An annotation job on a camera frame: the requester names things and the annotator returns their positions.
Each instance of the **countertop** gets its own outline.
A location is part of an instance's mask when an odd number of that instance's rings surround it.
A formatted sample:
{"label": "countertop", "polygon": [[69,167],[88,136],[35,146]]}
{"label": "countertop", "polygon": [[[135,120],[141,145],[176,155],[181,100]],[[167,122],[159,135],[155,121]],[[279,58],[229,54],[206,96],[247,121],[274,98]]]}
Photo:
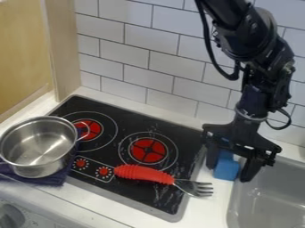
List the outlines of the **countertop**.
{"label": "countertop", "polygon": [[[144,113],[146,115],[162,118],[183,126],[201,129],[208,119],[200,120],[179,115],[130,100],[101,93],[85,87],[80,87],[74,94],[96,99],[124,109]],[[0,124],[0,135],[11,125],[26,118],[45,115],[58,105],[52,93],[45,94],[29,106],[19,111],[11,118]],[[297,159],[305,162],[305,149],[285,142],[272,140],[283,148],[280,156]],[[29,188],[6,184],[0,190],[0,197],[18,199],[24,207],[39,208],[41,214],[55,215],[63,223],[68,220],[82,224],[84,227],[136,227],[136,228],[186,228],[186,227],[212,227],[227,228],[226,215],[233,183],[221,181],[212,177],[211,171],[202,167],[198,181],[212,182],[215,193],[207,199],[191,198],[183,219],[178,223],[168,223],[141,211],[129,208],[118,202],[106,199],[91,192],[79,189],[71,184],[64,184],[60,189],[50,187]]]}

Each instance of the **stove top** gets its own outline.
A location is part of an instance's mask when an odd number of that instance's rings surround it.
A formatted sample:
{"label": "stove top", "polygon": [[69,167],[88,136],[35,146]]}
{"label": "stove top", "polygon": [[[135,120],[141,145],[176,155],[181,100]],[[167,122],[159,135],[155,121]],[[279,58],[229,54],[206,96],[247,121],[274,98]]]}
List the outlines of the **stove top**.
{"label": "stove top", "polygon": [[121,179],[113,169],[137,164],[194,179],[203,158],[200,131],[80,96],[71,96],[50,115],[68,119],[86,136],[68,183],[170,222],[182,218],[188,197],[178,188]]}

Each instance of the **red fork handle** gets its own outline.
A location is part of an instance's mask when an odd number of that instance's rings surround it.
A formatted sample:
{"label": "red fork handle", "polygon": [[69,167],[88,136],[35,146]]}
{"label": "red fork handle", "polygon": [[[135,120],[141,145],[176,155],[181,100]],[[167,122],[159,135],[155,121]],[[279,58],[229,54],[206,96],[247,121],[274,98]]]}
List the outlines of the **red fork handle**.
{"label": "red fork handle", "polygon": [[172,185],[175,182],[175,178],[173,176],[162,171],[136,165],[123,165],[115,167],[114,174],[126,179],[143,180],[168,185]]}

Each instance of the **blue sponge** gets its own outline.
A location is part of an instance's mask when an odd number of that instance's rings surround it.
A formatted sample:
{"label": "blue sponge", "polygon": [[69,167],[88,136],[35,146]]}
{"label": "blue sponge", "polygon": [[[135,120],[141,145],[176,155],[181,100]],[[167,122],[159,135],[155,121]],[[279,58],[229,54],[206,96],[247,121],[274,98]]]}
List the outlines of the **blue sponge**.
{"label": "blue sponge", "polygon": [[218,164],[214,168],[214,177],[221,180],[234,181],[240,167],[240,164],[233,160],[233,153],[221,151]]}

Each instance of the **black robotic arm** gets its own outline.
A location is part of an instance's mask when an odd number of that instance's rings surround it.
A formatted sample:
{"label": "black robotic arm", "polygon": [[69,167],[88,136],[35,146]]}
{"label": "black robotic arm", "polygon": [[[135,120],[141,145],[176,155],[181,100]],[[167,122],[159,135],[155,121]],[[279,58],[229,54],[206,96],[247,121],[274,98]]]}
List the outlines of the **black robotic arm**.
{"label": "black robotic arm", "polygon": [[[243,73],[242,98],[235,107],[235,119],[228,125],[203,125],[203,140],[208,148],[207,167],[214,168],[221,149],[247,159],[241,181],[250,181],[260,168],[275,163],[281,148],[258,134],[260,124],[268,113],[283,110],[291,98],[289,85],[295,71],[294,54],[277,34],[272,14],[255,8],[244,0],[195,0],[204,26],[204,40],[214,67],[229,80]],[[232,74],[217,64],[211,44],[210,29],[205,12],[213,19],[214,41],[235,61]]]}

